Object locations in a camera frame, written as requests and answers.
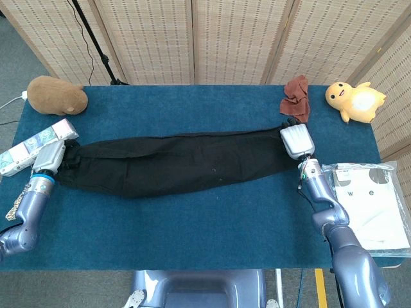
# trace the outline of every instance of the brown rag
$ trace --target brown rag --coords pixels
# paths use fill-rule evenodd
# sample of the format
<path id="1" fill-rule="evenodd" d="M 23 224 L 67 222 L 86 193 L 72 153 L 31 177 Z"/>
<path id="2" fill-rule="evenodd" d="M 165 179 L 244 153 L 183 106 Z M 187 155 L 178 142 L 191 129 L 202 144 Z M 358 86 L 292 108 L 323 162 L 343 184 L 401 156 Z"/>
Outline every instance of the brown rag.
<path id="1" fill-rule="evenodd" d="M 287 98 L 283 98 L 280 104 L 280 113 L 307 123 L 310 116 L 310 101 L 308 100 L 308 81 L 304 75 L 300 75 L 290 80 L 284 86 L 284 93 Z"/>

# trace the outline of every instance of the black pants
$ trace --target black pants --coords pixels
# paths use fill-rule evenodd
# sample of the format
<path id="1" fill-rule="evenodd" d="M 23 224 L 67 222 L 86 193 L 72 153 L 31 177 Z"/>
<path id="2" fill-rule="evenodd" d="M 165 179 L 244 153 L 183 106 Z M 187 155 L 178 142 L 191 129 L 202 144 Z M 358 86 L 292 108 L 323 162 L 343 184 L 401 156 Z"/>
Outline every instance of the black pants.
<path id="1" fill-rule="evenodd" d="M 279 129 L 136 137 L 86 146 L 68 141 L 57 180 L 130 198 L 245 182 L 297 167 Z"/>

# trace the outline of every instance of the blue tablecloth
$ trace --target blue tablecloth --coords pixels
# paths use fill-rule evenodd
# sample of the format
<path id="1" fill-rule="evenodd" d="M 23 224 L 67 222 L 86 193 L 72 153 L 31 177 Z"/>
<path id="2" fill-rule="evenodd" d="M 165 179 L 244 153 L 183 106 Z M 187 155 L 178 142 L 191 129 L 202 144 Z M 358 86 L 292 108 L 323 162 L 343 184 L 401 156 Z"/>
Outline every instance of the blue tablecloth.
<path id="1" fill-rule="evenodd" d="M 87 110 L 68 116 L 80 144 L 184 132 L 260 130 L 286 119 L 283 86 L 86 87 Z M 309 131 L 323 164 L 379 162 L 371 126 L 342 122 L 326 87 L 309 87 Z M 63 117 L 26 104 L 14 144 Z M 24 170 L 0 185 L 6 214 L 28 181 Z M 297 170 L 207 191 L 128 200 L 56 185 L 38 247 L 0 270 L 182 270 L 329 268 L 328 244 L 295 192 Z M 1 220 L 0 227 L 9 225 Z M 380 266 L 401 259 L 377 258 Z"/>

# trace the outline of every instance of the brown plush toy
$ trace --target brown plush toy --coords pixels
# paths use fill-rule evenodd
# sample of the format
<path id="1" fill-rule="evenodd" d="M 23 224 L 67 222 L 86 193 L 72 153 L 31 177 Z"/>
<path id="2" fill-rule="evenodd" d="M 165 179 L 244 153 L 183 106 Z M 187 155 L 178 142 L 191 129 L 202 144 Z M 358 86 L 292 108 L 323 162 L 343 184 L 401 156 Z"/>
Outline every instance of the brown plush toy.
<path id="1" fill-rule="evenodd" d="M 41 114 L 79 114 L 87 107 L 87 96 L 82 85 L 53 78 L 39 76 L 27 88 L 27 97 L 34 110 Z"/>

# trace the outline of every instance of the box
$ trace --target box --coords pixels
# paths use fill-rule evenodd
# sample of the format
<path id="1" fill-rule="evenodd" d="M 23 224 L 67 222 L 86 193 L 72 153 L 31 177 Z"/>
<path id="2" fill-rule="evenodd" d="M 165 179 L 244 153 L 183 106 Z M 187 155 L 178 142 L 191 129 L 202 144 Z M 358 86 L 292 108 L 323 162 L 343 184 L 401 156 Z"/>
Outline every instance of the box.
<path id="1" fill-rule="evenodd" d="M 78 134 L 72 124 L 67 119 L 63 119 L 0 154 L 0 174 L 12 176 L 31 166 L 46 144 L 77 137 Z"/>

